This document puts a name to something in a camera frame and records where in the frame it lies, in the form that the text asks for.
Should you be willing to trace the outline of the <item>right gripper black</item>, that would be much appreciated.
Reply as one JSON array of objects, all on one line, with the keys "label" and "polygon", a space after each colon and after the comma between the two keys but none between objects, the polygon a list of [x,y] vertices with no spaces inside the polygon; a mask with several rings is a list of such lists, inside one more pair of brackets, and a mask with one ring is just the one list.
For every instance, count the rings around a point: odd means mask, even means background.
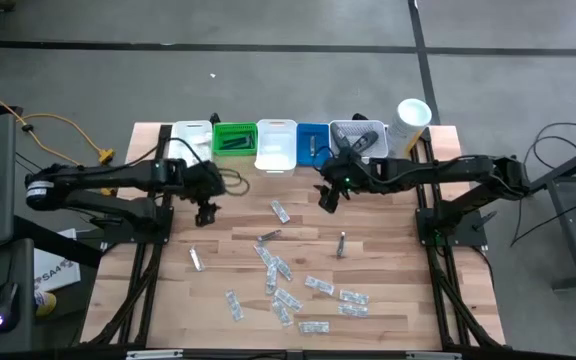
[{"label": "right gripper black", "polygon": [[329,158],[320,169],[323,179],[330,185],[313,185],[320,192],[320,207],[333,214],[339,202],[339,192],[368,192],[369,179],[356,158],[339,156]]}]

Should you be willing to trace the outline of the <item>white plastic handled bin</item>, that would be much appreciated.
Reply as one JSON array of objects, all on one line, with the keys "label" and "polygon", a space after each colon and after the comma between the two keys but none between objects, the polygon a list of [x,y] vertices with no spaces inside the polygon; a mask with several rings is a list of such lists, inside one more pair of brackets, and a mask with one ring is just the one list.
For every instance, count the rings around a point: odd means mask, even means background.
[{"label": "white plastic handled bin", "polygon": [[261,119],[257,123],[255,168],[264,176],[292,176],[297,165],[297,123]]},{"label": "white plastic handled bin", "polygon": [[[203,129],[205,132],[211,132],[213,135],[213,125],[210,121],[208,120],[193,120],[193,121],[178,121],[175,122],[172,125],[172,129],[171,129],[171,138],[175,138],[174,137],[174,127],[176,124],[201,124],[203,126]],[[167,153],[167,158],[172,158],[172,159],[177,159],[177,158],[181,158],[181,150],[180,150],[180,145],[183,144],[182,142],[178,141],[179,138],[175,138],[175,141],[170,141],[168,143],[168,153]],[[196,163],[187,163],[188,166],[192,166]]]}]

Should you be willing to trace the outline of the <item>white printed paper box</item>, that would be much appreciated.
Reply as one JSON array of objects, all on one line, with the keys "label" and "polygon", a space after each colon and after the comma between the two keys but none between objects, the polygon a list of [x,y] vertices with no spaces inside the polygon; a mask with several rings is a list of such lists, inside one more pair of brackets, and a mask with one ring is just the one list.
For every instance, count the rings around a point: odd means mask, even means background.
[{"label": "white printed paper box", "polygon": [[34,289],[51,292],[81,281],[78,263],[34,249]]}]

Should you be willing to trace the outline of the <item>black table frame rails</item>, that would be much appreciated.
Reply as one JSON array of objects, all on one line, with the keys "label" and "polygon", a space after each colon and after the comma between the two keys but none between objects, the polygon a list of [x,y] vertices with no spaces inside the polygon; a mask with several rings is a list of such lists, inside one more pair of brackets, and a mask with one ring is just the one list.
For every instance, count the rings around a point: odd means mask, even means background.
[{"label": "black table frame rails", "polygon": [[105,252],[94,281],[81,341],[146,344],[163,247],[121,243]]},{"label": "black table frame rails", "polygon": [[453,200],[444,200],[440,191],[442,183],[468,181],[483,160],[474,155],[444,162],[435,159],[428,130],[422,132],[420,142],[426,155],[423,165],[430,169],[430,178],[416,185],[420,208],[415,217],[419,241],[427,252],[442,349],[473,347],[471,340],[479,348],[500,348],[502,345],[479,324],[461,297],[452,250],[454,246],[462,246],[466,237],[474,245],[487,243],[484,235],[468,230],[462,221],[466,219],[473,225],[480,219],[479,208],[485,204],[488,189],[477,187]]}]

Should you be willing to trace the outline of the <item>black table edge rail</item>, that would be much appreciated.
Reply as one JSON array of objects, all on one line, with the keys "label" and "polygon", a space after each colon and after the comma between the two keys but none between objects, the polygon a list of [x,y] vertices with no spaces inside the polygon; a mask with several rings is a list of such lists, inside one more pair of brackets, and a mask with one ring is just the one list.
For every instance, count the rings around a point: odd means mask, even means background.
[{"label": "black table edge rail", "polygon": [[[92,345],[81,344],[75,347],[103,359],[125,360],[129,351],[154,350],[136,344]],[[446,350],[262,350],[262,349],[209,349],[209,348],[160,348],[182,349],[181,360],[406,360],[406,353],[411,351],[459,353],[463,360],[495,359],[503,348],[479,348],[452,346]]]}]

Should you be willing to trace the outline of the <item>white perforated basket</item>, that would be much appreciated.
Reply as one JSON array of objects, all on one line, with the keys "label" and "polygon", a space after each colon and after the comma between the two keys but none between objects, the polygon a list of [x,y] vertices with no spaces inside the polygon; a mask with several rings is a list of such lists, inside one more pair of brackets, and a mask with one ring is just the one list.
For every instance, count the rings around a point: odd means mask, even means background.
[{"label": "white perforated basket", "polygon": [[370,131],[378,134],[376,142],[360,152],[364,163],[368,158],[385,158],[388,155],[386,128],[379,120],[333,120],[329,123],[329,130],[330,148],[335,155],[339,154],[340,148],[334,141],[334,130],[340,130],[350,144],[354,144],[362,135]]}]

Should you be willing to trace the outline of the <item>silver rail bracket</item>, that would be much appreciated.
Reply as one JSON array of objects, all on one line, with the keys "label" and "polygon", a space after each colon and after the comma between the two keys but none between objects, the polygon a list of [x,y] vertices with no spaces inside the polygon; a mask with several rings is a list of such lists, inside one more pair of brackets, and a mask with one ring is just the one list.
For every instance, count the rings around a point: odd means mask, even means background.
[{"label": "silver rail bracket", "polygon": [[125,360],[181,360],[184,351],[182,349],[154,349],[129,351]]},{"label": "silver rail bracket", "polygon": [[406,360],[463,360],[459,353],[411,351],[406,353]]}]

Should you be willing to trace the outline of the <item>black computer mouse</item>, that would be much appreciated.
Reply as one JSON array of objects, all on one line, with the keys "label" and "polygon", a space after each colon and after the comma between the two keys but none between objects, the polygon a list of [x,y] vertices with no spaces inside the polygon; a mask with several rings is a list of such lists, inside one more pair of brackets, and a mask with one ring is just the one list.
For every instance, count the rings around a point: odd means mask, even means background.
[{"label": "black computer mouse", "polygon": [[19,322],[19,285],[6,282],[0,285],[0,333],[12,331]]}]

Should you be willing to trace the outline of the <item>green mesh basket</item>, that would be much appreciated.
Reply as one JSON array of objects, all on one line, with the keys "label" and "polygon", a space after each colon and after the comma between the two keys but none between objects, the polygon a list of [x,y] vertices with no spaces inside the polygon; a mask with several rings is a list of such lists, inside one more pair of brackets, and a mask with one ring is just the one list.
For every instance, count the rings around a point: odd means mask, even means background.
[{"label": "green mesh basket", "polygon": [[[223,141],[231,138],[241,137],[254,134],[256,136],[256,149],[250,151],[247,149],[222,151],[220,147]],[[247,123],[218,123],[213,130],[213,152],[218,156],[250,156],[257,152],[257,125],[253,122]]]}]

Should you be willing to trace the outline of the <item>yellow and white cup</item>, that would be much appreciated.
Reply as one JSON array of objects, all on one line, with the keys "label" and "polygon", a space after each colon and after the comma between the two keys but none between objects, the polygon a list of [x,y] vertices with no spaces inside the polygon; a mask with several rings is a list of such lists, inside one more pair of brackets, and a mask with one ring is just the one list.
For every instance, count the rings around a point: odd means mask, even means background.
[{"label": "yellow and white cup", "polygon": [[50,292],[34,292],[34,312],[36,317],[50,315],[56,308],[57,298]]}]

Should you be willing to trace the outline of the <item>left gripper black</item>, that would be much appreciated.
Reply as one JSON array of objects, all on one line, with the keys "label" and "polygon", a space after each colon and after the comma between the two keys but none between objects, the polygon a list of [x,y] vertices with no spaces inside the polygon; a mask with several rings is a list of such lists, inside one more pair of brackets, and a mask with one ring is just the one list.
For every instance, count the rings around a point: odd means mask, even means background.
[{"label": "left gripper black", "polygon": [[167,182],[167,192],[193,203],[205,201],[195,216],[195,225],[210,225],[212,216],[220,207],[208,200],[225,193],[225,183],[218,168],[211,161],[188,166],[185,160],[175,160],[172,165],[171,178]]}]

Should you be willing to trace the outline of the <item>blue mesh basket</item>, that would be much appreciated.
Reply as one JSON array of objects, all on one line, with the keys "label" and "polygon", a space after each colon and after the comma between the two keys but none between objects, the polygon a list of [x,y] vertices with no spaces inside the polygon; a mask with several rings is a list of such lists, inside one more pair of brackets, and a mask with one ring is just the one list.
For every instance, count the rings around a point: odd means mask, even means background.
[{"label": "blue mesh basket", "polygon": [[[316,137],[316,153],[310,156],[309,137]],[[330,157],[329,126],[326,123],[300,123],[297,125],[297,164],[321,167]]]}]

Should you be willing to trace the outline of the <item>white wipes canister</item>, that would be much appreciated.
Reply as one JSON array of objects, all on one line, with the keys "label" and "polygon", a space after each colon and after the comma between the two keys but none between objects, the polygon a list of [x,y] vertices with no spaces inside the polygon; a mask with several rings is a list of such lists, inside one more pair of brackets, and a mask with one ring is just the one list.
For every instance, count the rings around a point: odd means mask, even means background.
[{"label": "white wipes canister", "polygon": [[406,158],[431,120],[432,111],[424,101],[415,98],[401,101],[387,128],[389,156]]}]

